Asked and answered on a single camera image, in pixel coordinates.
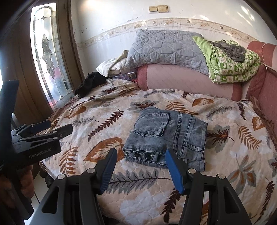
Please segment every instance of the gray pillow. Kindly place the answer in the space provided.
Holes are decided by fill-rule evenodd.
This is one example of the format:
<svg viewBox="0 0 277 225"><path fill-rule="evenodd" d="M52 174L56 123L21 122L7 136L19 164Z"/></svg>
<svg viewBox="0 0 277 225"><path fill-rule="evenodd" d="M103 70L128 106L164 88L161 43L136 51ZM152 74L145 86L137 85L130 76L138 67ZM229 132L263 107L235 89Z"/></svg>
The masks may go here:
<svg viewBox="0 0 277 225"><path fill-rule="evenodd" d="M209 75L206 59L193 36L201 34L181 30L137 30L126 67L145 64L175 64Z"/></svg>

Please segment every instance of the logo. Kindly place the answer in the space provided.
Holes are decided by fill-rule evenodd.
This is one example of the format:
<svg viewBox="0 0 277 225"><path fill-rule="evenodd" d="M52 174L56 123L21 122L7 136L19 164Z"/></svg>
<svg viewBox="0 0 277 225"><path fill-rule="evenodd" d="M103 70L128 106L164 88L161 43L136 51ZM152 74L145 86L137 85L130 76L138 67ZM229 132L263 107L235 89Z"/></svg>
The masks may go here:
<svg viewBox="0 0 277 225"><path fill-rule="evenodd" d="M47 153L47 152L50 152L50 151L52 151L51 148L46 149L46 150L41 151L41 152L37 152L36 154L33 154L33 155L29 155L29 158L35 158L35 157L37 157L37 156L39 156L39 155L43 155L43 154L45 154L45 153Z"/></svg>

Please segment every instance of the green blanket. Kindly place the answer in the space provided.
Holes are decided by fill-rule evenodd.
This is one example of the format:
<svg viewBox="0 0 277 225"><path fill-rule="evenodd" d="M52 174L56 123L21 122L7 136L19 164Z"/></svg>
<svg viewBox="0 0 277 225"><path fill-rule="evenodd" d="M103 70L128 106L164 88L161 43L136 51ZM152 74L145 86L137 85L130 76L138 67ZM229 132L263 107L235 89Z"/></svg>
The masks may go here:
<svg viewBox="0 0 277 225"><path fill-rule="evenodd" d="M193 37L196 44L203 52L209 68L209 76L213 83L226 84L244 82L252 78L258 71L261 60L257 53L246 49L243 63L233 61L220 48L213 46L209 41L199 37ZM228 44L239 45L232 40Z"/></svg>

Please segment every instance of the jeans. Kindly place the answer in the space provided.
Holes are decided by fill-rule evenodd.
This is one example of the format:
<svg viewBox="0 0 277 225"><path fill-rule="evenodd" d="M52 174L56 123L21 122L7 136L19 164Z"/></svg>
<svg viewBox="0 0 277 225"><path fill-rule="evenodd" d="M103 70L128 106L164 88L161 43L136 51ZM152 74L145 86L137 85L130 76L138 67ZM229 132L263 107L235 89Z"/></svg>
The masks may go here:
<svg viewBox="0 0 277 225"><path fill-rule="evenodd" d="M204 148L207 123L190 114L156 107L144 109L123 151L128 161L167 168L165 151L173 149L189 168L205 170Z"/></svg>

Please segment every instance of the light switch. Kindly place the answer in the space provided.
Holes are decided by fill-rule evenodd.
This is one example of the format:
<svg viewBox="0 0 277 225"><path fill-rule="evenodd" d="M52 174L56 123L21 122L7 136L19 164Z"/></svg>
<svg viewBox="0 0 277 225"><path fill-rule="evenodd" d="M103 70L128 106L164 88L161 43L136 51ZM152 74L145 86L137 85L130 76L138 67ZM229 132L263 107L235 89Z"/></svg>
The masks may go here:
<svg viewBox="0 0 277 225"><path fill-rule="evenodd" d="M157 6L158 12L168 12L167 5Z"/></svg>
<svg viewBox="0 0 277 225"><path fill-rule="evenodd" d="M157 6L149 6L149 12L157 12Z"/></svg>

